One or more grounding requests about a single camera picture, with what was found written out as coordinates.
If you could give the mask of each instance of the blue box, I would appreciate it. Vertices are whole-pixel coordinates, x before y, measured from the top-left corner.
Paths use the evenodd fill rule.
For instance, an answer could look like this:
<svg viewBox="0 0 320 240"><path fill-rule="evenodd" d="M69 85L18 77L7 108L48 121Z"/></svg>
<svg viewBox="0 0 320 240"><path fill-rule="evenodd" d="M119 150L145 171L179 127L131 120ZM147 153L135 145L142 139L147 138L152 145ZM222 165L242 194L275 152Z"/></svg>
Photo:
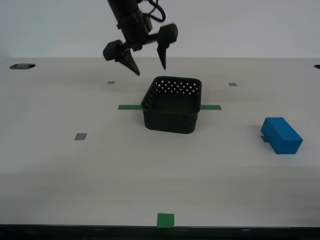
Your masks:
<svg viewBox="0 0 320 240"><path fill-rule="evenodd" d="M276 154L295 154L303 141L283 117L267 117L261 132Z"/></svg>

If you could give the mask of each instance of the white wall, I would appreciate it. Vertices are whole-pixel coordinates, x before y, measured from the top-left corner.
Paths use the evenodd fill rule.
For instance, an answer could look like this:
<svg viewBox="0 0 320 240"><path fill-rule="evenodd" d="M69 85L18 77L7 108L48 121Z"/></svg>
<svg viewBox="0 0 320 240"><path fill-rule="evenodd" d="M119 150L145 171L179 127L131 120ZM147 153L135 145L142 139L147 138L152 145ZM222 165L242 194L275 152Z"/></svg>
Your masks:
<svg viewBox="0 0 320 240"><path fill-rule="evenodd" d="M169 57L320 57L320 0L159 3L179 29ZM0 49L10 57L102 57L117 39L107 0L0 0ZM156 48L134 56L156 56Z"/></svg>

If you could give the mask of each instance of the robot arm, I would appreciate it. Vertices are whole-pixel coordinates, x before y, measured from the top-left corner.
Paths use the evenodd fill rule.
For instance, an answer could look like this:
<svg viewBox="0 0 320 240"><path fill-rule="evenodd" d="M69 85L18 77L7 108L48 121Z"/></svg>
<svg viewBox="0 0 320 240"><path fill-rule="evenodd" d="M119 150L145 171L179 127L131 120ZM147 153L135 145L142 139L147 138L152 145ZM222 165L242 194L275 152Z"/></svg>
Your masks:
<svg viewBox="0 0 320 240"><path fill-rule="evenodd" d="M141 50L143 45L157 41L159 54L162 66L166 69L166 51L171 43L177 41L178 29L172 23L160 27L159 32L149 35L152 30L151 19L157 22L164 22L166 14L158 5L158 0L148 1L154 9L149 13L143 13L138 7L138 3L143 0L108 0L111 10L117 20L117 27L121 29L125 42L120 40L112 41L107 44L103 50L103 56L107 61L115 60L132 70L137 75L140 71L131 55L131 49L135 52ZM153 16L151 13L154 10L159 10L162 19Z"/></svg>

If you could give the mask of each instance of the green tape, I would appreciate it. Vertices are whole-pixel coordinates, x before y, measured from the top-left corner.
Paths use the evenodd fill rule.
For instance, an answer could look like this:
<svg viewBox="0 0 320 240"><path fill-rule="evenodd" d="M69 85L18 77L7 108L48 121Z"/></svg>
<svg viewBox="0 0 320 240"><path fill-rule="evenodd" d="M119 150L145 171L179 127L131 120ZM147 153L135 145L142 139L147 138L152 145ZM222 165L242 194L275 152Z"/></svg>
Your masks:
<svg viewBox="0 0 320 240"><path fill-rule="evenodd" d="M201 110L222 110L220 105L201 105Z"/></svg>
<svg viewBox="0 0 320 240"><path fill-rule="evenodd" d="M172 213L158 213L157 228L172 228L175 225L175 215Z"/></svg>
<svg viewBox="0 0 320 240"><path fill-rule="evenodd" d="M118 110L141 110L140 105L119 105ZM220 105L201 105L201 110L222 110Z"/></svg>
<svg viewBox="0 0 320 240"><path fill-rule="evenodd" d="M119 105L118 110L141 110L140 105Z"/></svg>

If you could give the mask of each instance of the black mesh basket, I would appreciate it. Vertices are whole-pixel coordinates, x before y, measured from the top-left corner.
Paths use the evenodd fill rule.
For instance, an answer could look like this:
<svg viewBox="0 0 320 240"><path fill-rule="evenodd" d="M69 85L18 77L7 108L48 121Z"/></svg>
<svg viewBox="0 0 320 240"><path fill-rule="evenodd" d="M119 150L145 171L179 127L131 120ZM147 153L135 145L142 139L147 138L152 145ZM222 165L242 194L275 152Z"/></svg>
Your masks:
<svg viewBox="0 0 320 240"><path fill-rule="evenodd" d="M190 134L201 106L202 83L195 78L158 76L142 100L145 127Z"/></svg>

